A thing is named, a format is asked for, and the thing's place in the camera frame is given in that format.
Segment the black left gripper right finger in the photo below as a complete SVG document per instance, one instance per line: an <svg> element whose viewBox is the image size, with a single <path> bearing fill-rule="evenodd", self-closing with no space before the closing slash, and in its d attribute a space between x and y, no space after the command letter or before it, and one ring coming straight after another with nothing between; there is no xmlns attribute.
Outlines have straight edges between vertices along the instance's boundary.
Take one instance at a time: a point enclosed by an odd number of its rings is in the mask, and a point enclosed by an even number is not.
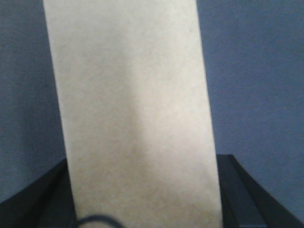
<svg viewBox="0 0 304 228"><path fill-rule="evenodd" d="M223 227L302 228L283 205L261 187L232 154L217 155Z"/></svg>

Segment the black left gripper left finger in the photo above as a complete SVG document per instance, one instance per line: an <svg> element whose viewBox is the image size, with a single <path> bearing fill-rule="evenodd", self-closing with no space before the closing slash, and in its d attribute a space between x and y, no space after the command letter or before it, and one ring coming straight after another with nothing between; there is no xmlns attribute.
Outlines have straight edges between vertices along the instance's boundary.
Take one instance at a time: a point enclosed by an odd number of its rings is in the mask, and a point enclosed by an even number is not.
<svg viewBox="0 0 304 228"><path fill-rule="evenodd" d="M66 159L0 204L2 228L71 228L75 222Z"/></svg>

